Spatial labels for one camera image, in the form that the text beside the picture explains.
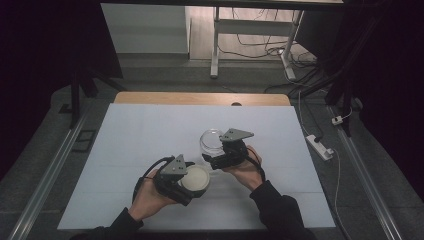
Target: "white tabletop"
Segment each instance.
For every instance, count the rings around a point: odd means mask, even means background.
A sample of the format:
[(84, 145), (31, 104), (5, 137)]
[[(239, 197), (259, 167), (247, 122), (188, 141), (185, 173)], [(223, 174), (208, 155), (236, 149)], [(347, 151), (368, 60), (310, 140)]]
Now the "white tabletop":
[[(253, 132), (246, 144), (263, 158), (275, 188), (297, 199), (305, 226), (335, 226), (293, 107), (111, 104), (58, 229), (109, 226), (131, 205), (137, 179), (156, 160), (184, 154), (202, 163), (199, 138), (211, 128)], [(202, 198), (162, 209), (143, 230), (262, 229), (248, 195), (218, 172)]]

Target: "metal stand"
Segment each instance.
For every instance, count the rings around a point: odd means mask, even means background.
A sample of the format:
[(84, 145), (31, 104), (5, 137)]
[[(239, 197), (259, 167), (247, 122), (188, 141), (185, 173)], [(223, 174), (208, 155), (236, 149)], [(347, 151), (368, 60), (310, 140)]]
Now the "metal stand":
[(69, 126), (73, 129), (75, 124), (78, 122), (80, 117), (80, 94), (79, 88), (84, 92), (84, 95), (89, 98), (94, 98), (99, 92), (93, 78), (98, 78), (100, 81), (108, 84), (112, 88), (118, 91), (127, 91), (127, 89), (109, 77), (97, 72), (91, 68), (78, 68), (71, 79), (71, 99), (72, 99), (72, 121)]
[(244, 35), (269, 35), (289, 37), (284, 51), (280, 51), (280, 57), (289, 80), (295, 80), (296, 76), (291, 68), (289, 54), (291, 46), (299, 27), (303, 11), (296, 11), (293, 22), (254, 21), (240, 19), (220, 19), (219, 7), (214, 8), (214, 39), (211, 60), (212, 79), (218, 78), (218, 38), (219, 34), (244, 34)]

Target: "white wall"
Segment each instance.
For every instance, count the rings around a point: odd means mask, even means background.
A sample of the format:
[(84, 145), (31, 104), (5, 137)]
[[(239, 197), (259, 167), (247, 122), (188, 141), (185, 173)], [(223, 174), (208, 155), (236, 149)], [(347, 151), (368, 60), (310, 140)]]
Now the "white wall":
[(188, 53), (184, 6), (102, 3), (117, 53)]

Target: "hand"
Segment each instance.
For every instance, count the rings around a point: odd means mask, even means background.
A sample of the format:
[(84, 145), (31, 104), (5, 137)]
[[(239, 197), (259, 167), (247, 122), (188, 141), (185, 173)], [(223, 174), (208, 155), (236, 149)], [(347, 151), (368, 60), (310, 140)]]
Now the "hand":
[(156, 172), (157, 169), (153, 170), (149, 173), (149, 175), (147, 175), (147, 178), (143, 180), (140, 190), (138, 191), (131, 208), (128, 210), (128, 213), (137, 222), (155, 215), (159, 212), (159, 210), (167, 205), (177, 203), (174, 200), (158, 193), (152, 179), (156, 175)]
[[(262, 158), (252, 146), (248, 145), (247, 151), (249, 152), (249, 157), (257, 161), (259, 164), (262, 163)], [(244, 160), (244, 162), (240, 165), (223, 168), (222, 171), (231, 173), (241, 184), (251, 191), (255, 190), (263, 183), (258, 169), (256, 169), (256, 167), (247, 160)]]

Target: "dark sleeve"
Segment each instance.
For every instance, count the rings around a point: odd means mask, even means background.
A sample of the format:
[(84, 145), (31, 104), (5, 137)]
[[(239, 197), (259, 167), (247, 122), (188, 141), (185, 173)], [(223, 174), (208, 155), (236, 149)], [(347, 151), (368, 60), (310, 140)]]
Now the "dark sleeve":
[(110, 227), (97, 227), (89, 233), (73, 236), (70, 240), (125, 240), (133, 237), (134, 233), (143, 226), (143, 221), (135, 221), (124, 208)]
[(259, 209), (261, 222), (276, 238), (316, 240), (315, 235), (303, 225), (297, 201), (290, 196), (281, 196), (270, 181), (256, 188), (250, 198)]

